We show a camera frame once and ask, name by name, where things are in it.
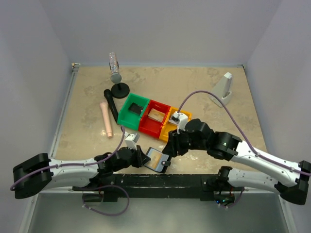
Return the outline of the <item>gold VIP card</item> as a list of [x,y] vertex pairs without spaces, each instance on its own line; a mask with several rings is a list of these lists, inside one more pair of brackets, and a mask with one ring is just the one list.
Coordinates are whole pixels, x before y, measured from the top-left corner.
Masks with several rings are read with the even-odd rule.
[[150,155],[151,161],[148,163],[148,166],[152,169],[156,169],[162,157],[162,153],[153,152]]

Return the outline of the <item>black leather card holder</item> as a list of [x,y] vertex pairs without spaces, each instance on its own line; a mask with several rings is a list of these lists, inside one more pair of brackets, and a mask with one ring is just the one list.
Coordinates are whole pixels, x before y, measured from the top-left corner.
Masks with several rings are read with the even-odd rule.
[[171,156],[163,154],[161,151],[149,147],[146,156],[150,158],[144,166],[154,172],[165,174],[171,165]]

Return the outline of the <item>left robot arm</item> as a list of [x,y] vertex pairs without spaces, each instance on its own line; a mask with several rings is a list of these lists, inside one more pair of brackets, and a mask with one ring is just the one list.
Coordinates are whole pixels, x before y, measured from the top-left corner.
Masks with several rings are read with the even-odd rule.
[[130,166],[140,168],[150,160],[140,146],[122,147],[82,161],[61,161],[40,153],[13,168],[10,189],[16,199],[26,199],[52,188],[95,187],[116,171]]

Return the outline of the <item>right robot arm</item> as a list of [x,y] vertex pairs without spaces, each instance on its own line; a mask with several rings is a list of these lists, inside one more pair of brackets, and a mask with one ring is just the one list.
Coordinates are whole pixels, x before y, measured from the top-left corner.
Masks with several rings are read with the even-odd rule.
[[253,187],[279,194],[284,200],[304,205],[308,196],[311,164],[283,160],[227,132],[215,132],[199,119],[189,121],[183,130],[169,132],[163,153],[182,156],[189,150],[204,150],[215,159],[232,161],[254,168],[243,171],[224,168],[219,178],[232,187]]

